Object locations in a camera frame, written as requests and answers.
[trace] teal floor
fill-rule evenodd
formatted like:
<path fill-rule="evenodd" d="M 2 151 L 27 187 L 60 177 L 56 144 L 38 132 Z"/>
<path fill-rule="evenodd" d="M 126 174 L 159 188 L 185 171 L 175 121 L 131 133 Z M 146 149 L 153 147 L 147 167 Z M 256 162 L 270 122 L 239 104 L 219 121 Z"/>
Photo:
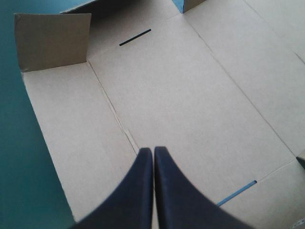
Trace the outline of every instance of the teal floor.
<path fill-rule="evenodd" d="M 2 0 L 0 7 L 0 228 L 74 223 L 22 82 L 13 13 L 59 13 L 83 0 Z"/>

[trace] blue line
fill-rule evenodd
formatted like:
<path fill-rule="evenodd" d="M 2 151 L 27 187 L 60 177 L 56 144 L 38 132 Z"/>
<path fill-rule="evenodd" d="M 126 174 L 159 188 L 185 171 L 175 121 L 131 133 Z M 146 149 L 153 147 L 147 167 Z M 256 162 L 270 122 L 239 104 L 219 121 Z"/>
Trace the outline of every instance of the blue line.
<path fill-rule="evenodd" d="M 248 188 L 250 188 L 251 186 L 255 185 L 256 183 L 257 183 L 256 180 L 252 181 L 251 183 L 247 184 L 245 187 L 242 187 L 240 190 L 234 192 L 232 195 L 228 196 L 227 198 L 224 198 L 222 201 L 220 201 L 217 204 L 217 206 L 221 206 L 222 204 L 225 204 L 226 202 L 228 202 L 229 200 L 233 199 L 237 195 L 241 194 L 243 191 L 247 190 Z"/>

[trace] cardboard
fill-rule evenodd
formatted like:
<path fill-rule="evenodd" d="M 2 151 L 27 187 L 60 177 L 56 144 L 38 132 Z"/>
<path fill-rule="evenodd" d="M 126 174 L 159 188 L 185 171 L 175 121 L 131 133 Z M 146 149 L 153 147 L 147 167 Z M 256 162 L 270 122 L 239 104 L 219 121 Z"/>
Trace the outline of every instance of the cardboard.
<path fill-rule="evenodd" d="M 245 1 L 288 47 L 305 61 L 305 1 L 246 0 Z"/>
<path fill-rule="evenodd" d="M 23 72 L 86 62 L 90 14 L 15 14 L 19 67 Z"/>
<path fill-rule="evenodd" d="M 88 63 L 23 74 L 76 221 L 116 188 L 135 159 Z"/>
<path fill-rule="evenodd" d="M 185 16 L 279 138 L 300 154 L 305 64 L 243 0 L 210 0 Z"/>
<path fill-rule="evenodd" d="M 88 58 L 117 47 L 177 14 L 179 11 L 172 0 L 134 0 L 91 25 Z"/>
<path fill-rule="evenodd" d="M 89 61 L 137 146 L 167 146 L 212 201 L 294 157 L 181 14 Z"/>
<path fill-rule="evenodd" d="M 256 229 L 287 229 L 304 218 L 304 189 L 305 170 L 294 159 L 222 208 Z"/>

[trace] black line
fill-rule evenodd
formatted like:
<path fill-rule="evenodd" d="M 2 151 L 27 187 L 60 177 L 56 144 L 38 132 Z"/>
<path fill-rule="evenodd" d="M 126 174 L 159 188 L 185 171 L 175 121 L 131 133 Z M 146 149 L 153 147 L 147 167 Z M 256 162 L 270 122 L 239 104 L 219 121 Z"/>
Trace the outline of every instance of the black line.
<path fill-rule="evenodd" d="M 140 34 L 136 35 L 135 37 L 132 37 L 132 38 L 130 38 L 129 40 L 127 40 L 127 41 L 121 43 L 120 46 L 122 46 L 122 45 L 124 45 L 124 44 L 127 44 L 128 42 L 131 42 L 132 40 L 137 39 L 138 37 L 141 37 L 142 35 L 144 35 L 144 34 L 150 32 L 150 31 L 151 31 L 151 29 L 146 30 L 146 31 L 144 31 L 144 32 L 141 32 Z"/>

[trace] cardboard flap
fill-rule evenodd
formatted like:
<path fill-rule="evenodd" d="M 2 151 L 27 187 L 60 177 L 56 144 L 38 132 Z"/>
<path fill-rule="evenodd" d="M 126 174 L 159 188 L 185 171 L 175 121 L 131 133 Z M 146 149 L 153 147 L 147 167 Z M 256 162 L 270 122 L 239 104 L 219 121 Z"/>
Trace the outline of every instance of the cardboard flap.
<path fill-rule="evenodd" d="M 15 14 L 19 67 L 30 72 L 86 62 L 91 14 Z"/>

